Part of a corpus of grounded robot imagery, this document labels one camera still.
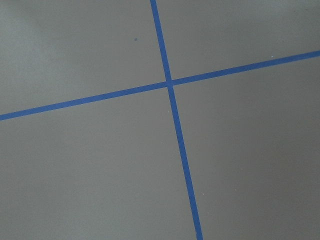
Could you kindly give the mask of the blue tape grid lines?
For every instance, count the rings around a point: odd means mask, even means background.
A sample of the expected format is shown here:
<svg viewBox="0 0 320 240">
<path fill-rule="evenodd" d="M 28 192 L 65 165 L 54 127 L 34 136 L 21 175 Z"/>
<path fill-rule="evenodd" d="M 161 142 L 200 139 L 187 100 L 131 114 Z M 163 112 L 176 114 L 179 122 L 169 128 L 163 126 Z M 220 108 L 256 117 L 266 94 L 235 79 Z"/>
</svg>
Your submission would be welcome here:
<svg viewBox="0 0 320 240">
<path fill-rule="evenodd" d="M 241 65 L 241 66 L 236 66 L 236 67 L 231 67 L 231 68 L 226 68 L 221 70 L 214 70 L 211 72 L 173 79 L 171 75 L 170 64 L 168 60 L 165 38 L 163 35 L 161 18 L 160 18 L 157 2 L 155 0 L 151 0 L 150 7 L 152 11 L 152 18 L 155 26 L 155 32 L 157 36 L 157 43 L 158 43 L 159 52 L 161 56 L 161 63 L 162 63 L 162 68 L 164 72 L 165 81 L 137 86 L 137 87 L 128 88 L 128 89 L 117 90 L 117 91 L 93 95 L 93 96 L 88 96 L 88 97 L 83 97 L 83 98 L 78 98 L 78 99 L 72 99 L 68 101 L 63 101 L 63 102 L 58 102 L 58 103 L 53 103 L 53 104 L 48 104 L 43 106 L 37 106 L 37 107 L 18 110 L 18 111 L 9 112 L 9 113 L 4 113 L 0 115 L 0 120 L 5 121 L 9 119 L 21 118 L 24 116 L 30 116 L 30 115 L 55 111 L 59 109 L 70 108 L 73 106 L 80 106 L 84 104 L 105 101 L 108 99 L 119 98 L 123 96 L 143 93 L 143 92 L 150 92 L 158 89 L 166 89 L 168 92 L 168 98 L 170 102 L 170 110 L 172 113 L 172 118 L 173 118 L 173 123 L 175 128 L 175 135 L 178 143 L 179 155 L 181 159 L 184 180 L 185 180 L 186 190 L 188 194 L 190 210 L 192 214 L 195 236 L 197 240 L 202 240 L 204 238 L 203 231 L 202 231 L 201 220 L 199 216 L 199 210 L 197 206 L 197 200 L 194 192 L 192 175 L 191 175 L 191 170 L 188 162 L 188 155 L 185 147 L 185 141 L 183 137 L 183 130 L 181 126 L 181 120 L 179 116 L 179 110 L 178 110 L 174 86 L 214 79 L 222 76 L 229 76 L 233 74 L 238 74 L 238 73 L 262 69 L 262 68 L 268 68 L 268 67 L 287 64 L 291 62 L 318 58 L 320 56 L 320 51 L 315 50 L 311 52 L 305 52 L 305 53 L 285 56 L 281 58 L 273 57 L 270 60 L 265 60 L 261 62 L 255 62 L 251 64 L 246 64 L 246 65 Z"/>
</svg>

